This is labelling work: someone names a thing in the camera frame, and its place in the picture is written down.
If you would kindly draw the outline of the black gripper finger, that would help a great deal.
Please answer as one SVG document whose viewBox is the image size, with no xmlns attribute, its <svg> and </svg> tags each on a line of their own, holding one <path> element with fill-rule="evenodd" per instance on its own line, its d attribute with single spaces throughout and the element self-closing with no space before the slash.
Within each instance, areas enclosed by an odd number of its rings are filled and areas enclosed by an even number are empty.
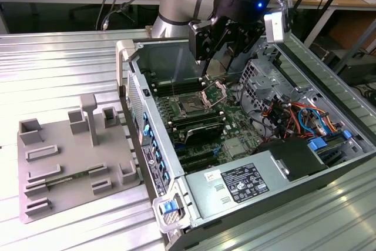
<svg viewBox="0 0 376 251">
<path fill-rule="evenodd" d="M 224 53 L 224 69 L 230 69 L 234 58 L 247 53 L 264 33 L 264 25 L 256 24 L 250 30 L 240 30 L 233 42 L 227 43 Z"/>
<path fill-rule="evenodd" d="M 199 65 L 203 65 L 201 76 L 206 74 L 209 63 L 222 48 L 227 37 L 227 28 L 222 19 L 191 21 L 189 27 L 189 50 Z"/>
</svg>

